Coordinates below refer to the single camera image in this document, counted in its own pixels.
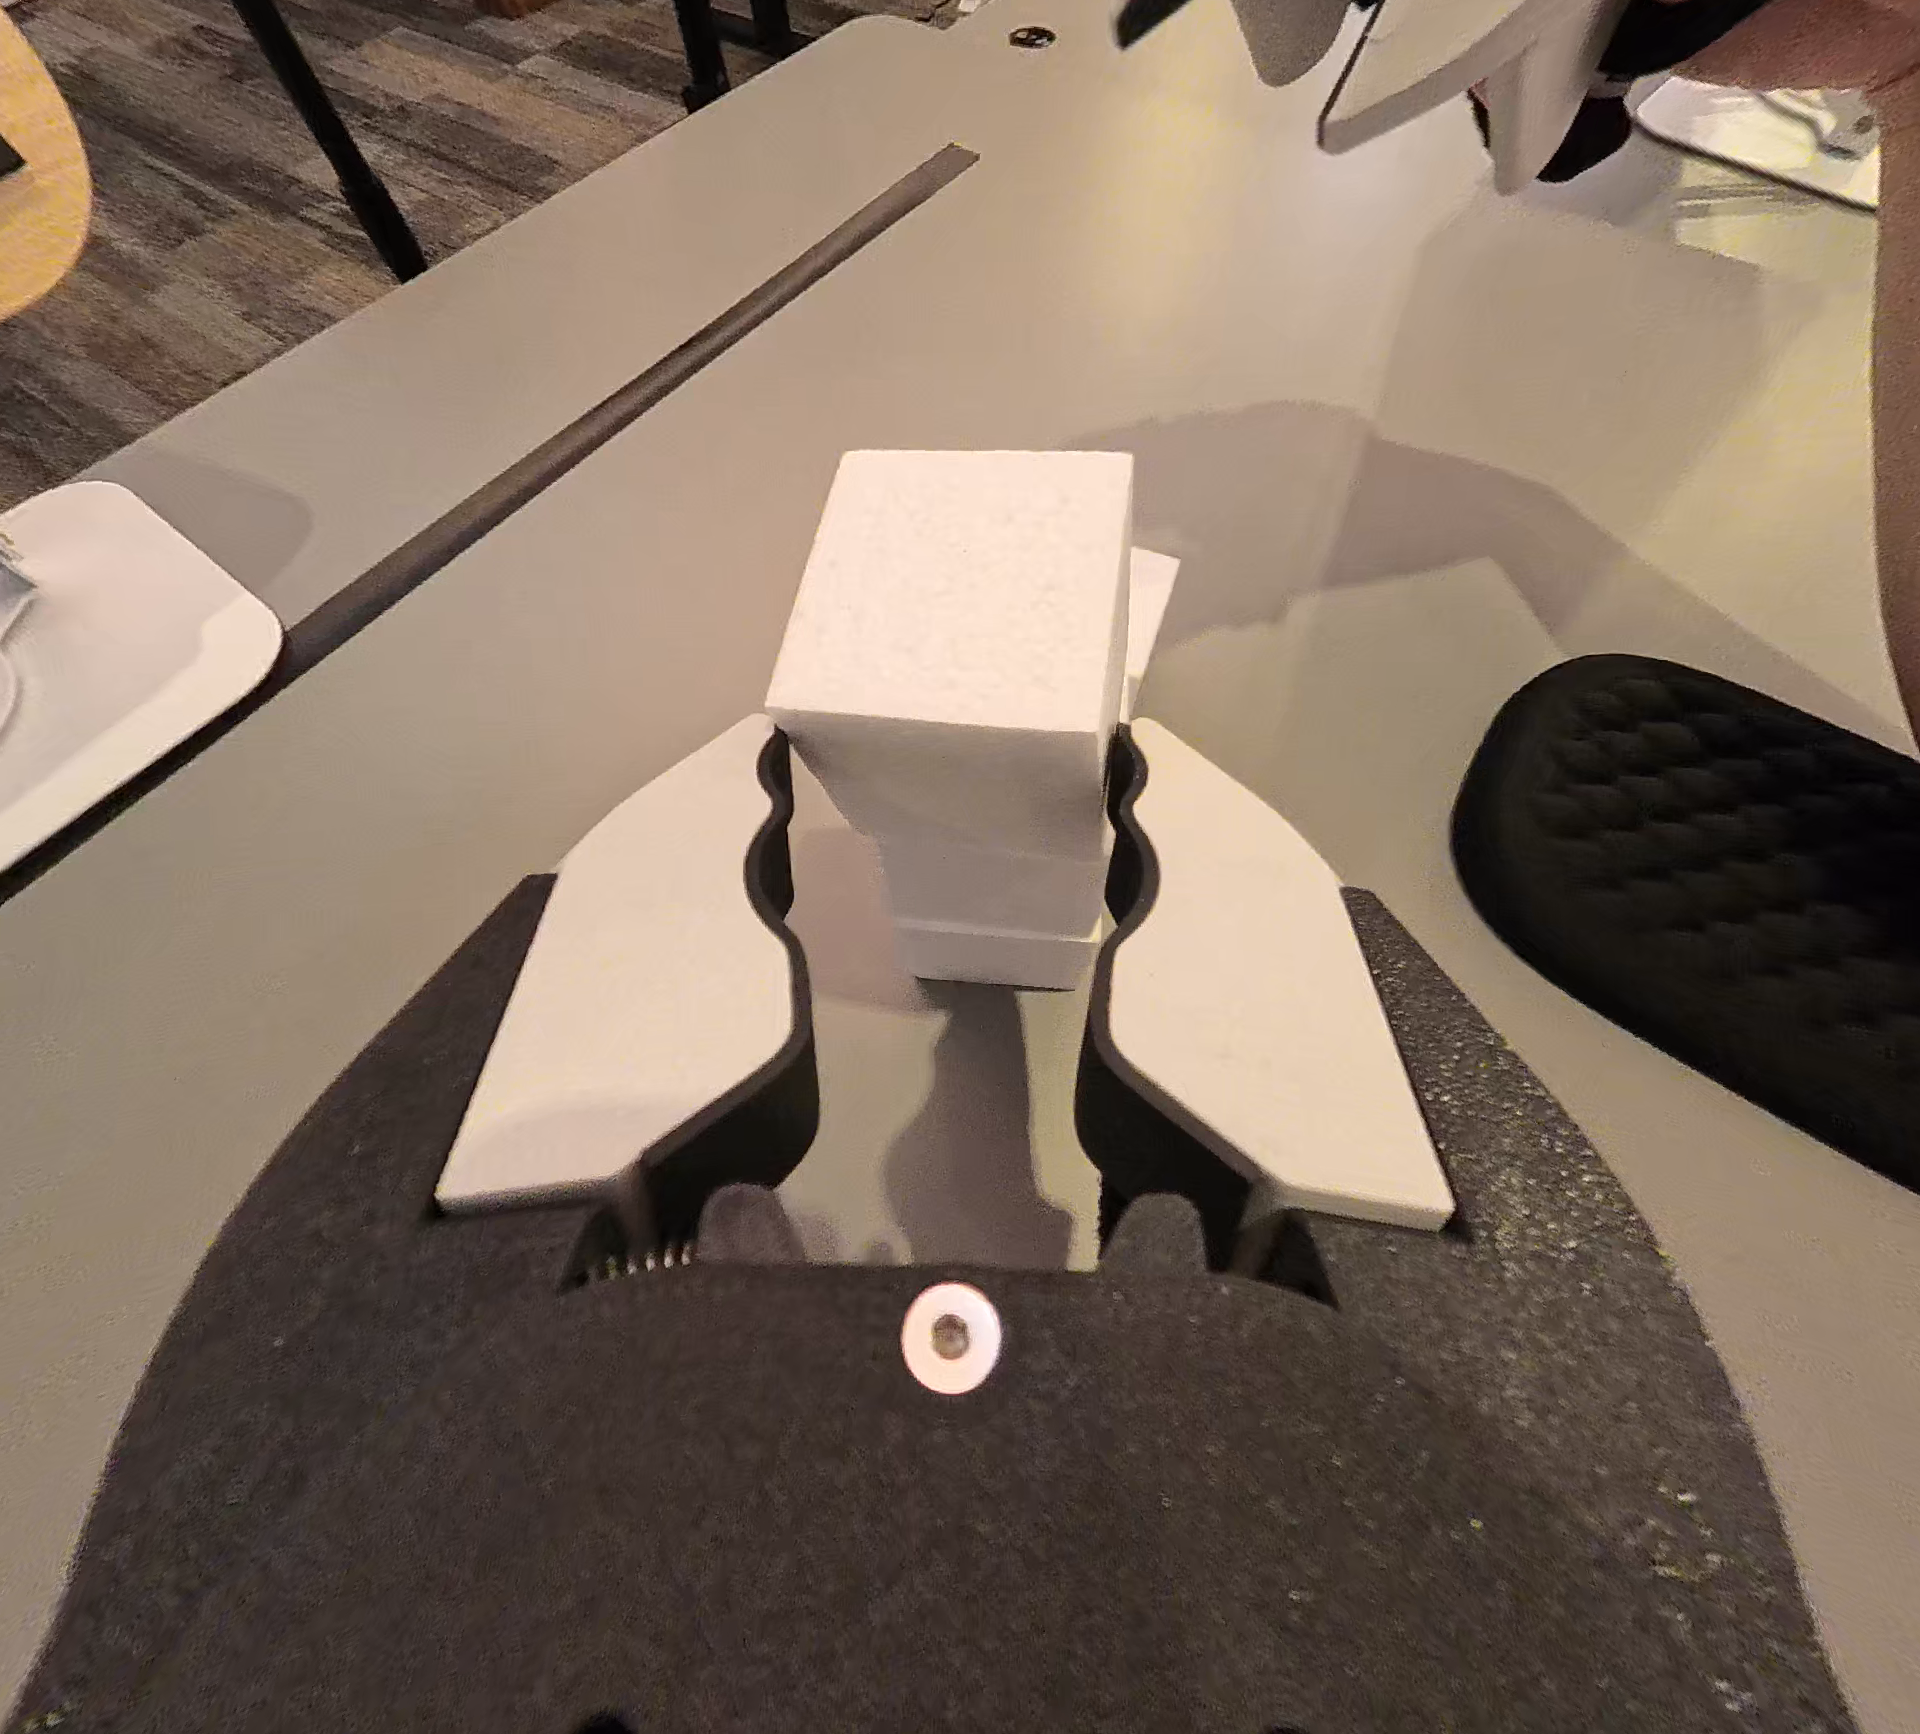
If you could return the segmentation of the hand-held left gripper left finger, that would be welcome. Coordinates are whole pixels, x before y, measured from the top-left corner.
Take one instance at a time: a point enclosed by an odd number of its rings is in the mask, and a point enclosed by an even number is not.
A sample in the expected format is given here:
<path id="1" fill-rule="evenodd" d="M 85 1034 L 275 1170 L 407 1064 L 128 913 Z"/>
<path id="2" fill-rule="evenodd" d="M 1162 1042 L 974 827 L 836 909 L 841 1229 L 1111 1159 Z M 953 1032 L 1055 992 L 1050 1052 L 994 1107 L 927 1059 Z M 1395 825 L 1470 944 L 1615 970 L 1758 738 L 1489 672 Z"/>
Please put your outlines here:
<path id="1" fill-rule="evenodd" d="M 562 858 L 439 1173 L 447 1216 L 586 1205 L 635 1253 L 775 1191 L 820 1126 L 789 745 L 749 714 Z"/>

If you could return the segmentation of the white hard foam cube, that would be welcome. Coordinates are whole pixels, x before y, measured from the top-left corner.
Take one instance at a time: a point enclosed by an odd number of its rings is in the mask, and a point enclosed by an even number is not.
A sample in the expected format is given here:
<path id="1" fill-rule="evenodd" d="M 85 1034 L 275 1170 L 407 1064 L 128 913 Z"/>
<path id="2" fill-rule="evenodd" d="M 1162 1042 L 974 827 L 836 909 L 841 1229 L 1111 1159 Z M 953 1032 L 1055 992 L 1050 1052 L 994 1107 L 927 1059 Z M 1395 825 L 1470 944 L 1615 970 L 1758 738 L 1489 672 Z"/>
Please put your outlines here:
<path id="1" fill-rule="evenodd" d="M 1074 991 L 1101 947 L 1099 922 L 1080 934 L 1055 934 L 895 920 L 894 936 L 902 966 L 918 980 L 1045 995 Z"/>
<path id="2" fill-rule="evenodd" d="M 1120 720 L 1124 450 L 849 450 L 763 711 L 851 829 L 1092 861 Z"/>
<path id="3" fill-rule="evenodd" d="M 1168 552 L 1129 552 L 1128 621 L 1115 720 L 1132 722 L 1181 562 Z M 1115 830 L 1096 792 L 1092 855 L 1052 855 L 962 840 L 927 830 L 880 834 L 880 871 L 900 922 L 1078 938 L 1098 918 Z"/>

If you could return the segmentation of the white flat stand base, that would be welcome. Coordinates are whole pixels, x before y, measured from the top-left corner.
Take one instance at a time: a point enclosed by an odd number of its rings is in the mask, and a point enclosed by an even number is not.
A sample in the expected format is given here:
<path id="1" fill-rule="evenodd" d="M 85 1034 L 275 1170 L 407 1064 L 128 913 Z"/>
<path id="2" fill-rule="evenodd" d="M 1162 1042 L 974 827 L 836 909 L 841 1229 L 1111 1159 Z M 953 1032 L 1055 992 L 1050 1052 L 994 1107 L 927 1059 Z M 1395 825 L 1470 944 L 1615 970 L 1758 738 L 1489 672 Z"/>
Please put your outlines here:
<path id="1" fill-rule="evenodd" d="M 1771 187 L 1880 211 L 1880 126 L 1858 90 L 1746 90 L 1668 76 L 1628 96 L 1634 128 Z"/>

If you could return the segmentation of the black padded wrist rest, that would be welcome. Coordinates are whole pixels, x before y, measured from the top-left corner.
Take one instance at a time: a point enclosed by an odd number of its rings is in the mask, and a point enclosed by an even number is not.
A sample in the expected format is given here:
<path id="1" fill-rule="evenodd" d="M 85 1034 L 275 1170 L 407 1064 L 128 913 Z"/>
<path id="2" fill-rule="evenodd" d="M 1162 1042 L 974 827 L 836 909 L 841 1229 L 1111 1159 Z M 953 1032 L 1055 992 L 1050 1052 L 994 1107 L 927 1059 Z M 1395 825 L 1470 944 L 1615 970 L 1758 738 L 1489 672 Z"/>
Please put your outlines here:
<path id="1" fill-rule="evenodd" d="M 1678 663 L 1579 657 L 1451 804 L 1487 930 L 1574 1002 L 1918 1192 L 1918 764 Z"/>

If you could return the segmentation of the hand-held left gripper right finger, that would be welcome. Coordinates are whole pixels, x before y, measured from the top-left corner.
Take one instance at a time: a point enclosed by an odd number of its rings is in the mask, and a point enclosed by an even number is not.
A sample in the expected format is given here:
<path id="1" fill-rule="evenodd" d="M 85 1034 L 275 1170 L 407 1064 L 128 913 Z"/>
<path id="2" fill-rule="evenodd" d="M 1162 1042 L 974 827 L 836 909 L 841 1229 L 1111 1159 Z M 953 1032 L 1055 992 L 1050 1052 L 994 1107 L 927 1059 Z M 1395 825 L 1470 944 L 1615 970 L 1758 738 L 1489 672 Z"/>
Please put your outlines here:
<path id="1" fill-rule="evenodd" d="M 1441 1153 L 1331 865 L 1168 726 L 1115 732 L 1108 930 L 1075 1064 L 1099 1238 L 1183 1199 L 1208 1267 L 1256 1271 L 1292 1216 L 1437 1235 Z"/>

